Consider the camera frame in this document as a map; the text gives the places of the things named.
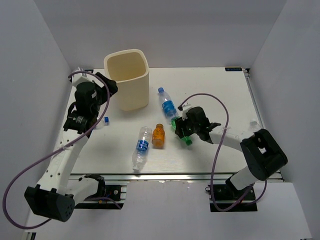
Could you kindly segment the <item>green plastic bottle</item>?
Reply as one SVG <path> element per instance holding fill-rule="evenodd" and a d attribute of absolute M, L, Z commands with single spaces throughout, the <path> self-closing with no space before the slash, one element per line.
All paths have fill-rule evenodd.
<path fill-rule="evenodd" d="M 173 130 L 173 132 L 176 131 L 176 123 L 175 123 L 175 120 L 177 119 L 178 117 L 175 116 L 173 117 L 171 120 L 170 120 L 170 123 L 171 123 L 171 128 Z M 191 138 L 189 136 L 184 136 L 183 138 L 181 138 L 180 140 L 182 140 L 187 146 L 190 146 L 193 144 Z"/>

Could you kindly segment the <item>crushed clear blue-label bottle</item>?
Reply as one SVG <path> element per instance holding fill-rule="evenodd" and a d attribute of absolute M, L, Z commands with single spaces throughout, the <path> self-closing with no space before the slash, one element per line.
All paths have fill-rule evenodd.
<path fill-rule="evenodd" d="M 134 172 L 141 171 L 145 166 L 151 139 L 152 129 L 147 126 L 143 126 L 139 131 L 136 147 L 132 154 L 132 170 Z"/>

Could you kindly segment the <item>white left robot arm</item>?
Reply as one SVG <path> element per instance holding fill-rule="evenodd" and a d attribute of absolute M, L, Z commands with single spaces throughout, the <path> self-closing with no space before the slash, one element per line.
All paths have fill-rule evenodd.
<path fill-rule="evenodd" d="M 74 102 L 70 104 L 63 124 L 60 139 L 60 152 L 55 153 L 35 187 L 27 187 L 24 197 L 31 211 L 38 216 L 66 222 L 75 206 L 89 200 L 105 198 L 105 179 L 98 174 L 85 174 L 71 187 L 69 177 L 93 129 L 105 115 L 100 110 L 107 106 L 110 98 L 117 93 L 118 87 L 100 72 L 93 74 L 101 81 L 99 86 L 89 80 L 85 71 L 79 71 L 71 78 L 75 87 Z"/>

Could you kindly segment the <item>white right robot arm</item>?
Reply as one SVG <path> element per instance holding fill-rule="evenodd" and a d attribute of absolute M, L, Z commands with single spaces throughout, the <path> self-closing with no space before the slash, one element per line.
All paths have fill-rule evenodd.
<path fill-rule="evenodd" d="M 179 106 L 182 116 L 175 120 L 175 134 L 179 138 L 196 134 L 202 141 L 219 144 L 243 153 L 246 167 L 225 181 L 226 195 L 236 200 L 246 188 L 257 181 L 265 181 L 288 163 L 288 158 L 271 133 L 261 128 L 256 132 L 238 131 L 210 122 L 202 107 Z"/>

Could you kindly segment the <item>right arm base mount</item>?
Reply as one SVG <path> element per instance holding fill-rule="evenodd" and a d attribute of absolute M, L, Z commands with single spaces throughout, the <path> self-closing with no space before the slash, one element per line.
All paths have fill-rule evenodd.
<path fill-rule="evenodd" d="M 212 202 L 210 186 L 208 185 L 205 188 L 206 193 L 209 196 L 209 206 L 211 213 L 219 213 Z M 235 203 L 244 193 L 245 190 L 241 190 L 239 194 L 233 195 L 224 184 L 214 184 L 213 192 L 216 204 L 219 208 L 225 209 L 230 207 L 233 203 Z M 252 203 L 256 200 L 256 194 L 253 188 L 247 193 L 247 195 L 229 212 L 257 212 L 258 207 L 256 203 Z"/>

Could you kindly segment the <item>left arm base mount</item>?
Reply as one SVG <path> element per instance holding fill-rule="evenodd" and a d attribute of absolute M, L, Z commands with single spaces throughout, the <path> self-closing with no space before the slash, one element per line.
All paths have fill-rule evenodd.
<path fill-rule="evenodd" d="M 81 176 L 80 194 L 75 200 L 75 209 L 87 210 L 121 210 L 124 206 L 126 187 L 121 184 L 107 184 L 105 178 L 98 174 Z"/>

